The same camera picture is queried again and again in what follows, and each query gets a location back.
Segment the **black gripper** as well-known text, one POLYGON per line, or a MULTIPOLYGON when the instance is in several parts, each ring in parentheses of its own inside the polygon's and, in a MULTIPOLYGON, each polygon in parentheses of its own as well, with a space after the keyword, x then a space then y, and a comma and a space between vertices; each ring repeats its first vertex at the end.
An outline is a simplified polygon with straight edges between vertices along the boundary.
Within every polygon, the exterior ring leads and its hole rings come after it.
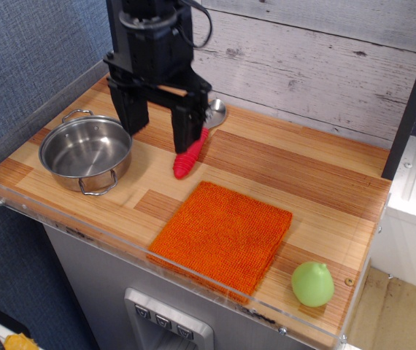
POLYGON ((186 152, 201 137, 210 84, 192 69, 190 14, 118 14, 118 51, 108 52, 107 79, 121 125, 130 135, 149 123, 148 103, 171 111, 174 150, 186 152))

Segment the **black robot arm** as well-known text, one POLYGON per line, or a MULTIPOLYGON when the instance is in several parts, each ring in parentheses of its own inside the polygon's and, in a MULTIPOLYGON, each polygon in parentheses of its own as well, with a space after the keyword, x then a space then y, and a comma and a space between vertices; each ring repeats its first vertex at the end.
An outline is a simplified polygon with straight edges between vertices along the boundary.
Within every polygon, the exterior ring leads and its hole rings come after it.
POLYGON ((149 123, 147 105, 170 110, 174 149, 181 154, 201 137, 212 86, 193 69, 192 11, 196 1, 108 1, 112 51, 104 57, 120 122, 133 136, 149 123))

